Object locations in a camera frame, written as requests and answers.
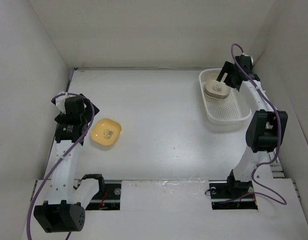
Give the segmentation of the purple panda plate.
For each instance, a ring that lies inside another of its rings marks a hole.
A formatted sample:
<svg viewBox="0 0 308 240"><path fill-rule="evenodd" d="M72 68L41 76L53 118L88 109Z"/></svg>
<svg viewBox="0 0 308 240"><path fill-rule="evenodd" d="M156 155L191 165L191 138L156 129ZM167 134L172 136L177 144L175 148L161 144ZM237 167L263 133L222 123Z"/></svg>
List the purple panda plate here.
<svg viewBox="0 0 308 240"><path fill-rule="evenodd" d="M212 98L212 99L215 99L215 100L224 100L230 95L231 90L225 89L225 90L221 90L221 91L214 91L214 90L210 91L207 88L204 88L203 92L209 98Z"/></svg>

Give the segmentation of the cream panda plate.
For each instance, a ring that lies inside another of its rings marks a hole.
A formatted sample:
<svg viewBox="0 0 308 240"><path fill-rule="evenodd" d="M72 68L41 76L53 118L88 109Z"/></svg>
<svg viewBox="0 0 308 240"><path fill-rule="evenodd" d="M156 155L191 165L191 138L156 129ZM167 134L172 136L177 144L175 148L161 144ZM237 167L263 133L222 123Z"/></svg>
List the cream panda plate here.
<svg viewBox="0 0 308 240"><path fill-rule="evenodd" d="M231 90L231 88L228 87L224 82L217 81L217 77L218 77L218 74L216 74L216 73L209 74L206 77L205 84L204 84L203 88L206 88L209 91L212 91L212 90L214 90L214 91L223 90L224 91L226 89Z"/></svg>

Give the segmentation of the yellow panda plate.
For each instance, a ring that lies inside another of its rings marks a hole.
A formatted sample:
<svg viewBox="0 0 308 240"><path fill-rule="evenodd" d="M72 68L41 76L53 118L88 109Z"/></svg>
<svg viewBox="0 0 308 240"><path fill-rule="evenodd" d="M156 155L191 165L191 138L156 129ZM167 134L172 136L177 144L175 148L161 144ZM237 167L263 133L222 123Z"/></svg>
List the yellow panda plate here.
<svg viewBox="0 0 308 240"><path fill-rule="evenodd" d="M122 132L122 126L109 118L99 120L90 133L90 138L97 144L109 147L113 145Z"/></svg>

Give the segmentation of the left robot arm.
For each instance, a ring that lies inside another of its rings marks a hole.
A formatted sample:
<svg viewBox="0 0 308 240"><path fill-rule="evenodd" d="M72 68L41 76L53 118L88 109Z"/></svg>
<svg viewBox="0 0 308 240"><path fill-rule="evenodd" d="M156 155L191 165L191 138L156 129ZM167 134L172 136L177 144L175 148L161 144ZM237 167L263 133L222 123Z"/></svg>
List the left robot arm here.
<svg viewBox="0 0 308 240"><path fill-rule="evenodd" d="M80 232L90 201L106 191L101 174L86 174L80 185L74 186L84 138L99 109L83 94L60 93L52 103L60 109L54 119L55 164L46 176L50 184L43 204L33 205L32 215L46 233Z"/></svg>

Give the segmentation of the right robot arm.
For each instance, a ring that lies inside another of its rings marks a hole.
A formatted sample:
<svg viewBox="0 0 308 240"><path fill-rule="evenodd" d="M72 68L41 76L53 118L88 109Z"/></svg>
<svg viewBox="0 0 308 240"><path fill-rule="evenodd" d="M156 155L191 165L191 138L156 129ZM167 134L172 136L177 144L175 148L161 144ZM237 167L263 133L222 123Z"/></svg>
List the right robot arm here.
<svg viewBox="0 0 308 240"><path fill-rule="evenodd" d="M217 81L237 90L253 117L245 133L245 152L221 187L228 202L251 195L257 169L267 164L264 160L270 153L278 156L288 121L288 114L276 109L262 89L260 79L253 74L252 57L242 53L233 60L224 63Z"/></svg>

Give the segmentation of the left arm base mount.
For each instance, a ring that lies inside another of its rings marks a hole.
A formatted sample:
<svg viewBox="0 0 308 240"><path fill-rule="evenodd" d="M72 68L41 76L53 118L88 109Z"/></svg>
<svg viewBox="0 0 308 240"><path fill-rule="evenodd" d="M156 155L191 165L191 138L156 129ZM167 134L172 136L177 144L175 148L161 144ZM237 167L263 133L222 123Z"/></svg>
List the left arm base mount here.
<svg viewBox="0 0 308 240"><path fill-rule="evenodd" d="M121 205L122 182L120 180L105 181L104 192L97 193L88 206L87 211L119 211Z"/></svg>

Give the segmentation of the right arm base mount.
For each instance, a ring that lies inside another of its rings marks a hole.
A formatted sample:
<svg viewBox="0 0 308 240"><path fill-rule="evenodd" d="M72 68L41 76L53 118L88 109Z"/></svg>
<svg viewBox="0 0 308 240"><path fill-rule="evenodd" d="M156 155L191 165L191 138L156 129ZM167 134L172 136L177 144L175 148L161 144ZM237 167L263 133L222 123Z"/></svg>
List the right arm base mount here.
<svg viewBox="0 0 308 240"><path fill-rule="evenodd" d="M226 181L211 181L205 195L210 197L213 210L257 210L255 196L247 195L253 191L251 181L232 185Z"/></svg>

